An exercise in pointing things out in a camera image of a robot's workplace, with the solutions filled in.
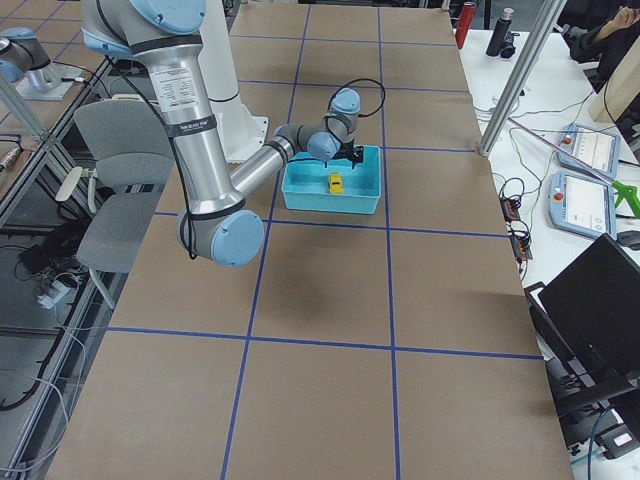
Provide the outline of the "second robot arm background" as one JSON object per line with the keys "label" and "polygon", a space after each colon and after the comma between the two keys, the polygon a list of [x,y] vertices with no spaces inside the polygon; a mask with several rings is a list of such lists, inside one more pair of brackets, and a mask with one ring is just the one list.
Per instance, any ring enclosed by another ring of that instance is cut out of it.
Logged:
{"label": "second robot arm background", "polygon": [[62,101],[82,70],[56,64],[26,27],[1,32],[1,75],[27,100]]}

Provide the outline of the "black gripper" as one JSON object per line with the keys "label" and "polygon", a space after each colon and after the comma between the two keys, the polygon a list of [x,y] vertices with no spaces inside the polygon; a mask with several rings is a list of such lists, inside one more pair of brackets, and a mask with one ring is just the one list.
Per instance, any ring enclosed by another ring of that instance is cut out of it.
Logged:
{"label": "black gripper", "polygon": [[355,145],[353,142],[348,144],[331,145],[324,154],[324,168],[328,168],[330,160],[348,160],[351,161],[352,168],[364,162],[364,147]]}

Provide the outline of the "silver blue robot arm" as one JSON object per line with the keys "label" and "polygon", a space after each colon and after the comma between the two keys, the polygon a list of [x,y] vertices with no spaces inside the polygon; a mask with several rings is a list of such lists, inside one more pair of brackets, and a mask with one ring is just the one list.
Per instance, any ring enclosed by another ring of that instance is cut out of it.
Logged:
{"label": "silver blue robot arm", "polygon": [[231,129],[207,92],[237,91],[228,26],[219,1],[85,1],[82,32],[90,49],[144,65],[174,151],[186,211],[177,226],[190,256],[239,267],[260,251],[261,218],[246,199],[292,158],[361,161],[354,145],[360,97],[343,87],[314,125],[283,125],[238,168],[227,166]]}

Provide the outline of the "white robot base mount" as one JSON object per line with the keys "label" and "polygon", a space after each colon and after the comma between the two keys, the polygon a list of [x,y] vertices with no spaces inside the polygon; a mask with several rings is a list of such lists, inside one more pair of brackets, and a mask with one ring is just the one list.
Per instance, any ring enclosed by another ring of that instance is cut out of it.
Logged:
{"label": "white robot base mount", "polygon": [[205,4],[199,65],[225,158],[242,163],[264,143],[268,118],[253,116],[241,99],[223,3],[206,0]]}

